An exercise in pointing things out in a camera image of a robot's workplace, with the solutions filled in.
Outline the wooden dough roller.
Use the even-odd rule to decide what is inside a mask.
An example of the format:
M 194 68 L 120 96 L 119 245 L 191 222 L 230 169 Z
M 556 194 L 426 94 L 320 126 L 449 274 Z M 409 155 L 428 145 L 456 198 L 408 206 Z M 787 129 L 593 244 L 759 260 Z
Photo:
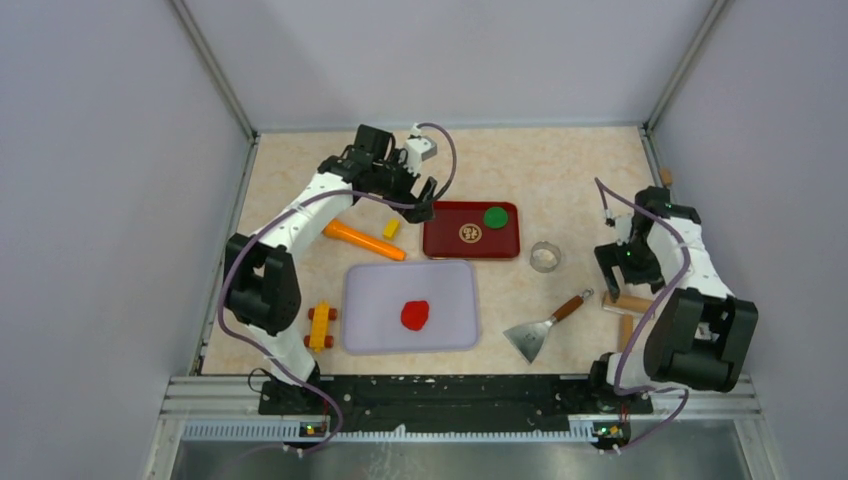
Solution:
M 618 351 L 622 352 L 633 335 L 637 320 L 645 314 L 653 301 L 632 295 L 620 294 L 616 299 L 609 291 L 601 300 L 601 308 L 619 315 Z

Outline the red dough lump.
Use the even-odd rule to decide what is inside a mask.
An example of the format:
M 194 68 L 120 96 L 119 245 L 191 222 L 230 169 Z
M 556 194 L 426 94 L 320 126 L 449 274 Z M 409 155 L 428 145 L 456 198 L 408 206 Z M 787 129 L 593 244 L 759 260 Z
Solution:
M 429 320 L 429 313 L 428 301 L 408 301 L 401 310 L 400 322 L 407 330 L 421 331 Z

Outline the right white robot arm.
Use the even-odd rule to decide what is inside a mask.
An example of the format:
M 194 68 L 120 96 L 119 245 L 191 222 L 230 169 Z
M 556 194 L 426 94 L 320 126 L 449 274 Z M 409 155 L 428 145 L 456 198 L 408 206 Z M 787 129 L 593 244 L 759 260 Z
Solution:
M 601 358 L 607 372 L 586 385 L 589 404 L 612 412 L 628 394 L 664 387 L 731 391 L 758 322 L 756 305 L 721 280 L 695 208 L 673 203 L 668 189 L 655 186 L 630 205 L 628 215 L 605 213 L 617 239 L 594 255 L 607 299 L 622 300 L 622 283 L 650 287 L 655 299 L 632 334 L 653 327 L 643 347 L 633 337 L 623 352 Z

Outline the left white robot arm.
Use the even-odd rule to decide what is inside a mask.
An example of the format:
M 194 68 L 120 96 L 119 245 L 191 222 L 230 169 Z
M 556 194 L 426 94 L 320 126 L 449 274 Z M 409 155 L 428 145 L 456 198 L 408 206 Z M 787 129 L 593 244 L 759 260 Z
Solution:
M 225 272 L 217 310 L 246 326 L 243 335 L 219 323 L 227 335 L 260 351 L 274 378 L 285 383 L 283 401 L 297 413 L 319 404 L 320 386 L 309 379 L 317 364 L 299 339 L 294 323 L 301 310 L 295 260 L 323 230 L 361 199 L 390 206 L 409 223 L 433 219 L 441 195 L 434 178 L 421 180 L 423 163 L 437 143 L 414 125 L 403 141 L 361 125 L 351 144 L 320 163 L 310 182 L 282 212 L 250 235 L 234 234 L 225 247 Z

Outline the dark red lacquer tray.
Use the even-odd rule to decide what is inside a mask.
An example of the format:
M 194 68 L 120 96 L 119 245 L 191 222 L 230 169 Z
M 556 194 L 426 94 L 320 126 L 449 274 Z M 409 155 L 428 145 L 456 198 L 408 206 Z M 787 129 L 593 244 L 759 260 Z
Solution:
M 483 223 L 484 212 L 494 206 L 509 213 L 508 224 L 498 230 Z M 507 260 L 521 252 L 519 215 L 510 202 L 438 201 L 435 218 L 422 228 L 422 251 L 429 258 Z

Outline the small yellow block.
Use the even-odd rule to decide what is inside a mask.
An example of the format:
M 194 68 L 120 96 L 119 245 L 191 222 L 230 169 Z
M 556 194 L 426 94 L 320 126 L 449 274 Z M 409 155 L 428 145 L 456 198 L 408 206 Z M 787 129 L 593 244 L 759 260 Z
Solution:
M 394 241 L 400 231 L 400 228 L 401 222 L 398 219 L 393 218 L 386 223 L 382 231 L 382 237 L 387 241 Z

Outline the green round disc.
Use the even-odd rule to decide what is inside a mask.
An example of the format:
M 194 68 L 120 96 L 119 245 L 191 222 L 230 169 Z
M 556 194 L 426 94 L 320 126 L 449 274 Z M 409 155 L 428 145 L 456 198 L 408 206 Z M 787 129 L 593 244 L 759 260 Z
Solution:
M 508 222 L 509 213 L 505 208 L 500 206 L 490 207 L 483 214 L 483 223 L 489 229 L 502 229 Z

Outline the orange plastic rolling pin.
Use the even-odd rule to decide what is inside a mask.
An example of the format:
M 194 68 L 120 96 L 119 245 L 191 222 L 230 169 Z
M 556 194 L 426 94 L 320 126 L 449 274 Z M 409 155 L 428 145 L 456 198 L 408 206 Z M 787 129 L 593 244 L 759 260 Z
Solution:
M 406 253 L 402 249 L 356 230 L 338 220 L 330 221 L 324 227 L 322 233 L 325 237 L 349 243 L 393 261 L 404 261 L 406 259 Z

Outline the lavender plastic tray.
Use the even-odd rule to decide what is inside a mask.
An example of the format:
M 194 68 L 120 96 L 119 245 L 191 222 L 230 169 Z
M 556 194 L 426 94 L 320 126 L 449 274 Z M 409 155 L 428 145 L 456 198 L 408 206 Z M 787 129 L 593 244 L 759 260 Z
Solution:
M 465 260 L 360 264 L 345 276 L 342 344 L 352 355 L 466 351 L 481 336 Z

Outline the yellow toy car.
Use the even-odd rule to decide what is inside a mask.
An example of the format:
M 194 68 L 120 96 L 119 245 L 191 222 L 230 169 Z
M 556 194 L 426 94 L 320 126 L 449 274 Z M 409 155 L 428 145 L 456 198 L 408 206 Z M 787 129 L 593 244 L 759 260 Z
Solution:
M 338 319 L 338 310 L 328 302 L 321 301 L 308 310 L 307 319 L 310 328 L 304 337 L 304 345 L 316 353 L 331 349 L 335 338 L 330 333 L 330 326 Z

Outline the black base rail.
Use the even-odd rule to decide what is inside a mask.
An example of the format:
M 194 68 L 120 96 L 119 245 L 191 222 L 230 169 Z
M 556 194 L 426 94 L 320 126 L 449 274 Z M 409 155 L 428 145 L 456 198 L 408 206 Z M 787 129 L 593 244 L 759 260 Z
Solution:
M 586 375 L 337 375 L 316 392 L 268 380 L 262 415 L 340 420 L 345 433 L 565 432 L 578 414 L 649 414 L 650 400 L 615 395 Z

